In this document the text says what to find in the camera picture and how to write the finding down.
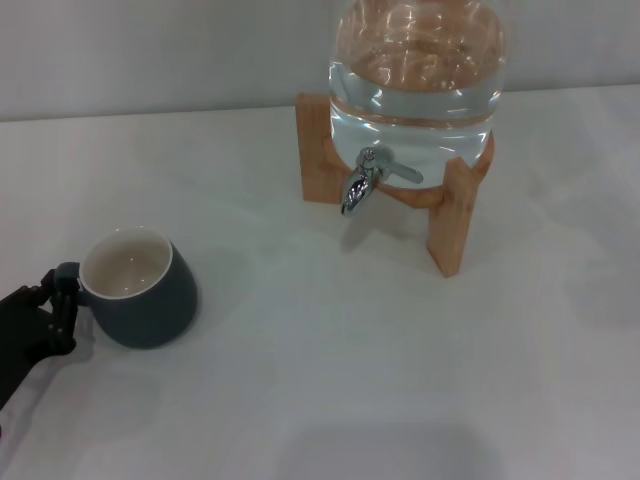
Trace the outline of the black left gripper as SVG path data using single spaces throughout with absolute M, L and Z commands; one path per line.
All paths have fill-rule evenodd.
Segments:
M 52 320 L 49 347 L 54 356 L 70 354 L 76 347 L 74 330 L 78 313 L 78 288 L 57 292 L 55 270 L 39 286 L 22 286 L 1 300 L 1 408 L 43 359 L 34 353 L 46 340 L 50 314 L 42 306 L 50 301 Z

